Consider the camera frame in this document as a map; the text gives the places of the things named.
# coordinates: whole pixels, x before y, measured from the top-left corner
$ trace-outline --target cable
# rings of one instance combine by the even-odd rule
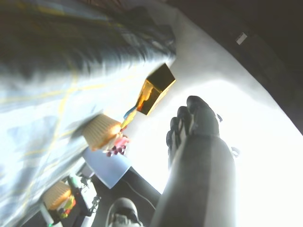
[[[136,193],[137,195],[139,195],[142,199],[145,199],[150,205],[151,205],[151,207],[154,209],[154,210],[156,210],[156,208],[155,208],[155,206],[147,199],[147,198],[145,198],[144,196],[142,196],[139,192],[137,192],[127,181],[125,181],[125,180],[123,180],[123,179],[121,179],[121,181],[124,181],[125,183],[127,183],[127,185],[130,187],[130,189],[134,192],[134,193]]]

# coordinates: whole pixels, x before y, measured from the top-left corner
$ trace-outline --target white surface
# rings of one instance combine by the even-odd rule
[[[149,117],[136,115],[127,132],[134,169],[163,192],[168,177],[166,133],[189,95],[203,98],[223,118],[221,136],[241,150],[236,160],[238,226],[303,226],[303,138],[269,93],[218,43],[178,10],[144,5],[177,38],[171,71],[177,82]]]

